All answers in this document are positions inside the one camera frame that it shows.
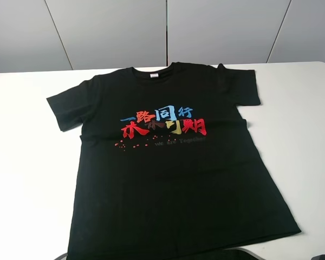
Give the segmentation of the dark robot base panel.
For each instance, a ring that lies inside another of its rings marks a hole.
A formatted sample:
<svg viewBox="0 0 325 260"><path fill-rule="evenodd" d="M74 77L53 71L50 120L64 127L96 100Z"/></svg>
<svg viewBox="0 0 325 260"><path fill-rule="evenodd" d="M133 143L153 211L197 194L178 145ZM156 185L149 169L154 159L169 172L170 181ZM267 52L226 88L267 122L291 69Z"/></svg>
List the dark robot base panel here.
<svg viewBox="0 0 325 260"><path fill-rule="evenodd" d="M260 257L259 255L251 252L250 250L248 249L244 249L244 248L236 248L236 250L239 250L239 251L242 251L242 252L246 252L247 254L251 255L252 257L254 257L255 259L258 259L258 260L264 260L264 258Z"/></svg>

